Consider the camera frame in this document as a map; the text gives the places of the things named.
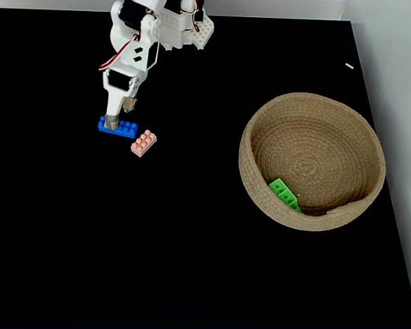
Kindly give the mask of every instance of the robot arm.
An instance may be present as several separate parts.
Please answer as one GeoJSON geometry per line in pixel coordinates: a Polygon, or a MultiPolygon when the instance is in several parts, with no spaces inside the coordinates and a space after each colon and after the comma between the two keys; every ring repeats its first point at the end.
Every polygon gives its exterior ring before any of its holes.
{"type": "Polygon", "coordinates": [[[203,49],[214,25],[203,0],[118,0],[111,18],[110,38],[117,54],[99,70],[108,91],[105,127],[115,130],[121,108],[134,109],[138,87],[157,63],[160,44],[166,50],[184,45],[203,49]]]}

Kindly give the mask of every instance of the green lego brick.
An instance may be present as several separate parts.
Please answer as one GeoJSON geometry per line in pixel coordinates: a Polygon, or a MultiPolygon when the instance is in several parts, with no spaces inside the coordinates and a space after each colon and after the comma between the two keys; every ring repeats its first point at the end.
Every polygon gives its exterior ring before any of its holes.
{"type": "Polygon", "coordinates": [[[297,198],[291,191],[289,191],[289,188],[283,183],[283,181],[279,178],[269,184],[269,187],[274,191],[274,193],[288,206],[290,206],[292,209],[301,212],[300,207],[297,203],[297,198]]]}

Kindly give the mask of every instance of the blue lego brick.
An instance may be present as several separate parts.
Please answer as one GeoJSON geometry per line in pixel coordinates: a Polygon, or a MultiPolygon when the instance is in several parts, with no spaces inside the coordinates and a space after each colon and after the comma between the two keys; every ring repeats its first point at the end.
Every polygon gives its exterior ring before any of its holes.
{"type": "Polygon", "coordinates": [[[130,123],[128,121],[119,121],[119,126],[116,130],[105,128],[103,126],[104,123],[105,117],[101,117],[101,119],[99,120],[99,125],[97,126],[100,132],[107,132],[108,134],[119,135],[132,139],[136,139],[137,137],[138,126],[135,123],[130,123]]]}

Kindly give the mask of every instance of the pink lego brick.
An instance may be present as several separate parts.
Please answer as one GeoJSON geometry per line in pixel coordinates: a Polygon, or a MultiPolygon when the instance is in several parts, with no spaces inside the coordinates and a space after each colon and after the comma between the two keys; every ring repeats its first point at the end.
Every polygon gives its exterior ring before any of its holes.
{"type": "Polygon", "coordinates": [[[157,136],[151,134],[149,130],[147,130],[140,138],[137,138],[135,143],[131,145],[132,153],[137,154],[138,156],[142,157],[143,154],[147,152],[147,150],[155,144],[157,141],[157,136]]]}

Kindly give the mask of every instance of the rope basket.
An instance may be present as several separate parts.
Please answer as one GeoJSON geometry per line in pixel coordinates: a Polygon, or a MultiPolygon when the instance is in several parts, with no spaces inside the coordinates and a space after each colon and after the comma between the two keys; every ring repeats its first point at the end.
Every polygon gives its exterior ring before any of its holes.
{"type": "Polygon", "coordinates": [[[239,169],[254,203],[290,228],[325,231],[359,217],[385,180],[379,139],[357,112],[305,93],[280,96],[248,122],[239,169]],[[269,184],[281,178],[298,199],[299,213],[269,184]]]}

